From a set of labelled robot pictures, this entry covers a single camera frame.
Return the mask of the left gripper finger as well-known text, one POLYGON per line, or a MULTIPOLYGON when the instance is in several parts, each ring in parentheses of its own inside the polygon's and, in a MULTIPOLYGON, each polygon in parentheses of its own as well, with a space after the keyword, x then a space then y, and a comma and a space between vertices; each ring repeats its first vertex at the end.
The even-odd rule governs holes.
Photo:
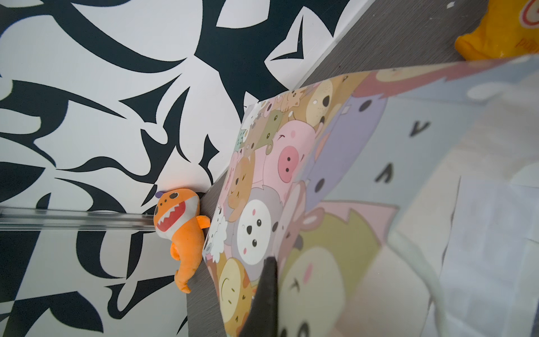
POLYGON ((277 267, 275 257, 270 256, 265 259, 251 311, 240 332, 241 337, 277 336, 279 312, 277 267))

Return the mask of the yellow snack packet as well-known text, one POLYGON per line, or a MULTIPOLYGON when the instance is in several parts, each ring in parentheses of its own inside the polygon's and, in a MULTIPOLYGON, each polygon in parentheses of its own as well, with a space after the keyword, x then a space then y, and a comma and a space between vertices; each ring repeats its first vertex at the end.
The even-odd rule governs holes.
POLYGON ((537 54, 538 0, 490 0, 479 26, 455 48, 466 60, 537 54))

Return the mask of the patterned paper gift bag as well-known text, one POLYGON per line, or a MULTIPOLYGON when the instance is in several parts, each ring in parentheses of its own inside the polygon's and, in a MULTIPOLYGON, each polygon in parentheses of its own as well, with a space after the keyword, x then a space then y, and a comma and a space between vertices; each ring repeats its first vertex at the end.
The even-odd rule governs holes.
POLYGON ((345 333, 356 292, 385 249, 419 276, 435 331, 444 295, 394 227, 445 155, 536 56, 340 75, 248 107, 206 238, 227 336, 240 336, 266 258, 277 260, 277 336, 345 333))

